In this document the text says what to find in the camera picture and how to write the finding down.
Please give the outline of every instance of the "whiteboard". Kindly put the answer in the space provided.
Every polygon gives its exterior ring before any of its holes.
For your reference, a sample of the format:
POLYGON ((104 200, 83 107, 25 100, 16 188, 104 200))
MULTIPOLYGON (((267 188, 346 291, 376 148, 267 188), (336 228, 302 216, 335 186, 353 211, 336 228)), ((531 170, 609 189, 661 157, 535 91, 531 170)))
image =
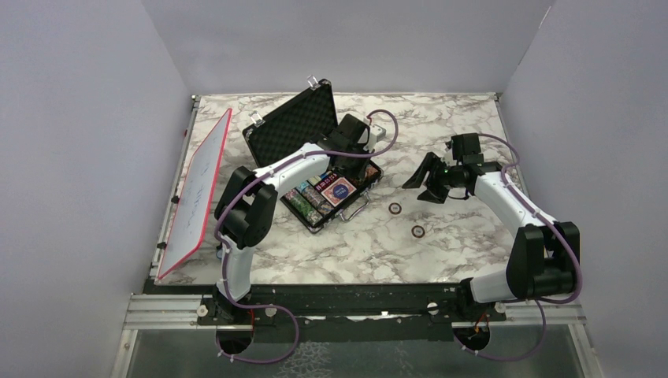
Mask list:
POLYGON ((231 118, 232 109, 228 109, 192 155, 172 220, 172 231, 158 268, 159 280, 202 245, 231 118))

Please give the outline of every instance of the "poker chip case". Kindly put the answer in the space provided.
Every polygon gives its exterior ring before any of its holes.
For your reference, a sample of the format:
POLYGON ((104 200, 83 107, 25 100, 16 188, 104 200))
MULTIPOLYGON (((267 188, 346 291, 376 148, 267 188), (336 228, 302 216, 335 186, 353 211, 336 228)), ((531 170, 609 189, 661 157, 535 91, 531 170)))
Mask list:
MULTIPOLYGON (((310 77, 309 85, 265 116, 251 115, 254 123, 243 129, 242 134, 258 167, 285 158, 314 136, 328 134, 337 127, 332 84, 310 77)), ((316 233, 334 217, 349 221, 352 216, 346 218, 343 211, 366 195, 382 176, 380 167, 370 161, 364 180, 353 180, 336 171, 326 172, 300 184, 280 200, 309 231, 316 233)))

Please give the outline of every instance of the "gray backdrop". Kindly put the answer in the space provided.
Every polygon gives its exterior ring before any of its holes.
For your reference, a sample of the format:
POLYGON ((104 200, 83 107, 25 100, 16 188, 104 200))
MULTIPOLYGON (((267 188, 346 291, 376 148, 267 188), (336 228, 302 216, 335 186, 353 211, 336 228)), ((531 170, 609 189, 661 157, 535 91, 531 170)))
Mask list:
POLYGON ((108 376, 189 91, 139 0, 0 9, 0 376, 108 376))
POLYGON ((582 233, 608 376, 665 376, 668 2, 558 0, 501 98, 533 199, 582 233))
POLYGON ((197 94, 503 91, 553 0, 143 0, 197 94))

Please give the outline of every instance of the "black case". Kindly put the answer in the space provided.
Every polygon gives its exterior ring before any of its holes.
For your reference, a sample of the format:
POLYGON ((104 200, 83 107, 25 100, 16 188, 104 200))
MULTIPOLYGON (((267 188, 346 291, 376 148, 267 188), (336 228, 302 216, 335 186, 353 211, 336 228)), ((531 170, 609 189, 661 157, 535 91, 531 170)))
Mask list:
MULTIPOLYGON (((328 134, 337 125, 332 84, 323 79, 274 109, 264 118, 255 119, 255 123, 243 129, 242 134, 253 159, 261 168, 294 153, 314 136, 328 134)), ((380 180, 383 176, 382 169, 372 161, 370 164, 378 170, 378 173, 368 178, 365 183, 355 185, 357 188, 355 193, 344 199, 331 213, 323 216, 323 219, 313 226, 287 199, 280 200, 309 231, 316 233, 380 180)))

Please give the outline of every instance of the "marble table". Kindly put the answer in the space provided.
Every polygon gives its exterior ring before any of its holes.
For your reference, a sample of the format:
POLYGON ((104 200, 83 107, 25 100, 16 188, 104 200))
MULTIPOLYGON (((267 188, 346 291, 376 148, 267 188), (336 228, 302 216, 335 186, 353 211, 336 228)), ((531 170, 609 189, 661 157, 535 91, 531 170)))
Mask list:
MULTIPOLYGON (((250 114, 254 110, 267 114, 294 95, 202 97, 181 183, 192 153, 225 110, 232 108, 212 214, 200 250, 157 284, 213 284, 220 278, 213 209, 235 168, 256 167, 241 131, 252 123, 250 114)), ((493 94, 335 94, 335 103, 339 120, 346 113, 363 119, 378 108, 396 115, 397 143, 391 151, 373 159, 384 170, 384 177, 370 191, 370 205, 355 219, 349 223, 335 219, 316 235, 306 230, 282 203, 277 204, 272 229, 254 256, 252 283, 454 283, 503 268, 512 238, 485 204, 471 198, 434 205, 416 199, 421 191, 401 188, 426 153, 444 154, 444 143, 451 135, 487 132, 505 138, 493 94), (392 202, 401 204, 403 211, 399 215, 388 211, 392 202), (423 238, 412 236, 415 225, 426 230, 423 238)), ((373 122, 388 130, 388 138, 377 147, 382 148, 392 137, 392 123, 381 115, 374 117, 373 122)), ((481 139, 481 144, 487 160, 510 160, 510 152, 500 143, 481 139)), ((463 191, 453 195, 463 195, 463 191)))

